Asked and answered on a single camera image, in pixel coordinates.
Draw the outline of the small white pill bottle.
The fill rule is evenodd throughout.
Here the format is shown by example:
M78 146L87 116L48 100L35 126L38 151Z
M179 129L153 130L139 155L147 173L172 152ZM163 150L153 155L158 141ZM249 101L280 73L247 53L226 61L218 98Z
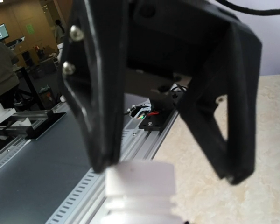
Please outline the small white pill bottle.
M108 213L102 224L182 224L172 213L175 203L165 196L111 197L105 208Z

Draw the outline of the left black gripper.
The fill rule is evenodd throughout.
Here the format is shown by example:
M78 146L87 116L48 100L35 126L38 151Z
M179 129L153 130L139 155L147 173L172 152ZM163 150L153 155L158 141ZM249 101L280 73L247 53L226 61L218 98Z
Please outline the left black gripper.
M124 10L126 79L226 78L236 15L203 0L134 0Z

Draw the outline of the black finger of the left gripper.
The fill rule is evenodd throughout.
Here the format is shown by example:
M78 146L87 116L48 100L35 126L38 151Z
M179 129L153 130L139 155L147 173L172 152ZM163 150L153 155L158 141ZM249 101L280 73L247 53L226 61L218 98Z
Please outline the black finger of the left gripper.
M230 184L254 172L261 51L247 26L231 24L177 104L216 174Z
M119 161L126 56L127 1L73 1L58 78L96 173Z

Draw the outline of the white bottle cap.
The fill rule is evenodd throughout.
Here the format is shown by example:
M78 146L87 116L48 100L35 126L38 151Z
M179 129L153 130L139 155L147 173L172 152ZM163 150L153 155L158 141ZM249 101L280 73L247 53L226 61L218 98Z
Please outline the white bottle cap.
M175 170L158 161L124 161L105 171L105 195L173 196Z

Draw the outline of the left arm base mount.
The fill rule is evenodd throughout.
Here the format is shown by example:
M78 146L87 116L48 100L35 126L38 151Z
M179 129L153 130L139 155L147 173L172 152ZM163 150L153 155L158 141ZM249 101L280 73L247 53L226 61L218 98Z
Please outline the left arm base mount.
M175 101L172 98L164 100L150 99L151 111L138 126L144 131L163 131L175 113Z

